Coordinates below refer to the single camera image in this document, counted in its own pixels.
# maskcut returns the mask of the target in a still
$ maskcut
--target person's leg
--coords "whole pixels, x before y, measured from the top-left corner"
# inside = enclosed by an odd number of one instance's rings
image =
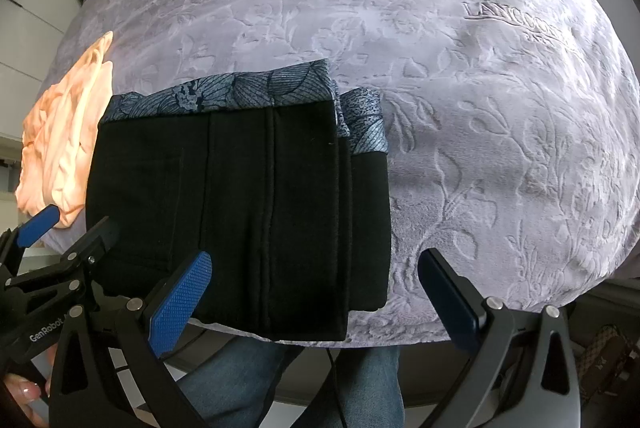
[[[349,428],[402,428],[400,347],[347,348],[335,361],[338,396]],[[342,428],[330,372],[291,428]]]
[[[269,411],[283,371],[302,348],[237,336],[178,385],[210,426],[254,428]]]

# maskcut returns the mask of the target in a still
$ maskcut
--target black cable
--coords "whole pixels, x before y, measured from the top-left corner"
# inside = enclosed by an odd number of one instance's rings
[[[164,356],[162,356],[160,358],[160,361],[164,362],[166,360],[168,360],[169,358],[172,358],[174,356],[177,356],[178,354],[180,354],[183,350],[185,350],[186,348],[190,347],[191,345],[193,345],[195,342],[197,342],[201,337],[203,337],[205,334],[207,333],[207,329],[203,329],[202,332],[198,332],[198,334],[196,336],[194,336],[193,338],[191,338],[188,342],[186,342],[183,346],[176,348],[175,350],[172,350],[171,352],[166,353]],[[116,368],[116,372],[123,372],[124,370],[128,370],[129,369],[129,365],[125,364],[124,366],[119,366],[118,368]]]
[[[334,378],[334,397],[336,406],[338,407],[338,415],[340,415],[340,423],[342,423],[342,428],[347,428],[347,420],[344,418],[344,411],[342,410],[342,403],[340,402],[340,394],[338,393],[338,373],[335,370],[334,357],[329,349],[326,350],[326,353],[329,356],[329,361],[331,362],[331,373]]]

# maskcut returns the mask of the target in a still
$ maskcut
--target seam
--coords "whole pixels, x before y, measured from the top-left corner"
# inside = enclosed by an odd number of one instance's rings
[[[180,190],[182,189],[182,174],[184,169],[184,148],[180,150],[180,157],[178,157],[178,191],[177,191],[177,200],[175,203],[175,215],[174,215],[174,223],[172,224],[171,230],[171,248],[169,249],[169,260],[167,261],[166,270],[171,273],[174,267],[174,254],[175,254],[175,230],[177,229],[178,223],[178,214],[180,213],[180,194],[182,193]],[[168,187],[167,176],[164,174],[164,187]]]
[[[336,207],[335,207],[335,220],[334,220],[334,228],[335,228],[335,244],[334,244],[334,253],[335,253],[335,273],[334,273],[334,285],[336,288],[336,292],[334,293],[334,308],[336,311],[336,314],[339,316],[338,318],[338,324],[340,325],[340,330],[344,331],[346,330],[346,325],[344,324],[344,317],[342,315],[342,311],[343,308],[341,307],[341,305],[346,305],[347,308],[347,316],[349,315],[349,296],[348,294],[350,294],[350,290],[340,290],[338,291],[338,288],[340,287],[340,284],[342,282],[340,282],[340,274],[341,274],[341,269],[342,270],[346,270],[346,266],[347,263],[345,260],[343,260],[342,256],[344,255],[344,253],[342,252],[342,235],[344,234],[343,231],[341,231],[340,228],[340,223],[342,222],[342,224],[344,224],[344,220],[340,220],[341,218],[344,219],[344,217],[341,217],[341,215],[343,214],[344,211],[346,211],[346,206],[345,204],[342,202],[342,199],[346,197],[346,195],[343,195],[341,190],[343,190],[344,188],[342,188],[342,177],[341,177],[341,173],[340,173],[340,138],[337,137],[337,130],[336,130],[336,135],[334,138],[334,152],[335,152],[335,161],[334,161],[334,169],[335,169],[335,197],[336,197]],[[342,296],[344,296],[344,300],[346,303],[342,303],[343,300],[340,299],[340,294],[342,293]]]
[[[207,209],[207,198],[211,195],[211,189],[209,187],[210,177],[210,167],[209,167],[209,159],[212,156],[213,149],[215,148],[215,134],[211,133],[211,129],[214,125],[214,113],[209,112],[209,117],[207,119],[207,133],[206,133],[206,145],[207,145],[207,154],[204,160],[204,195],[202,196],[202,208],[200,209],[200,229],[198,231],[198,248],[204,249],[204,234],[205,234],[205,211]]]
[[[264,213],[262,226],[262,260],[260,264],[260,299],[262,300],[262,318],[261,326],[271,332],[271,317],[269,307],[269,294],[271,288],[271,275],[273,270],[273,262],[271,260],[271,233],[273,231],[273,208],[275,202],[275,120],[274,108],[266,109],[266,137],[265,137],[265,154],[266,154],[266,173],[265,173],[265,195],[264,195]]]

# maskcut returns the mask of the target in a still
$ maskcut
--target bed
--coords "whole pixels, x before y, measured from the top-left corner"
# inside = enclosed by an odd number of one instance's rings
[[[417,279],[425,248],[483,295],[540,310],[640,238],[638,80],[595,0],[86,0],[42,90],[108,30],[114,94],[321,58],[340,91],[380,91],[388,298],[322,345],[446,339]],[[80,215],[46,243],[83,232]]]

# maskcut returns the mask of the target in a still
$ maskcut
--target blue leaf-pattern fabric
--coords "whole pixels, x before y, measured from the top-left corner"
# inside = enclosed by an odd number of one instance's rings
[[[350,131],[351,154],[388,153],[379,92],[372,88],[354,88],[340,96],[340,104]]]
[[[100,124],[123,119],[177,116],[217,110],[333,101],[338,137],[349,137],[351,154],[388,152],[380,95],[356,88],[338,96],[327,60],[274,71],[233,72],[191,80],[148,96],[127,92],[111,97]]]

